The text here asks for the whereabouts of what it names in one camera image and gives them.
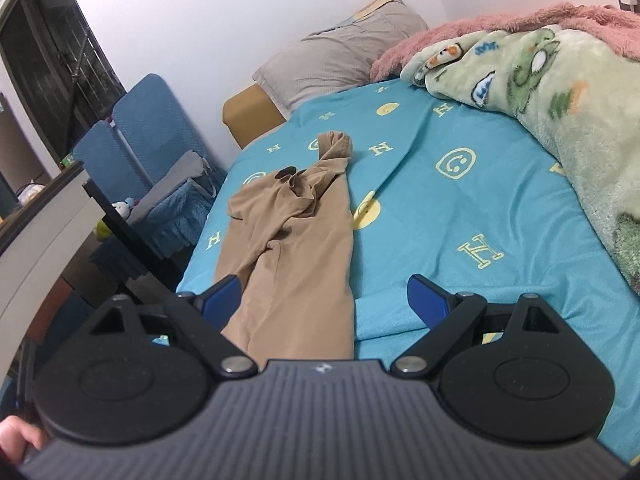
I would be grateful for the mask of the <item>person left hand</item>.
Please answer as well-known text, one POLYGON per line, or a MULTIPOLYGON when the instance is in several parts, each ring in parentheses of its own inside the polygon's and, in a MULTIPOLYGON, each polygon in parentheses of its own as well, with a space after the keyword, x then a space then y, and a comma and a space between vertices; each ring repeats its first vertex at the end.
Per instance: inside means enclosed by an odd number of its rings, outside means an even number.
POLYGON ((15 415, 8 416, 0 424, 1 452, 13 465, 21 463, 29 445, 41 451, 48 442, 49 437, 42 429, 15 415))

